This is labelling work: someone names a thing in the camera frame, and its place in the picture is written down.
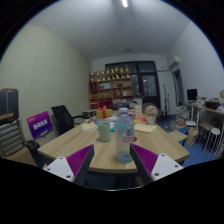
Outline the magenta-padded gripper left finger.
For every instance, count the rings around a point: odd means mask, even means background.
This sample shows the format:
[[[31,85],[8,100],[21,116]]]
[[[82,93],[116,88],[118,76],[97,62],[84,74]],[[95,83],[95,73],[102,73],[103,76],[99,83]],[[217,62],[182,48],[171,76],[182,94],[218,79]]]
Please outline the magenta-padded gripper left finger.
[[[94,145],[91,144],[68,157],[59,156],[45,171],[82,186],[93,157]]]

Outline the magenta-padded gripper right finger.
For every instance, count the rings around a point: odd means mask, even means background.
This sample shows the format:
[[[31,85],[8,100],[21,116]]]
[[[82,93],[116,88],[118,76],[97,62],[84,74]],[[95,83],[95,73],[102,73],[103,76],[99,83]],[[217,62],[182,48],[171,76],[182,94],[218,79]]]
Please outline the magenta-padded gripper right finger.
[[[130,145],[130,154],[144,185],[182,169],[182,166],[167,154],[157,155],[135,144]]]

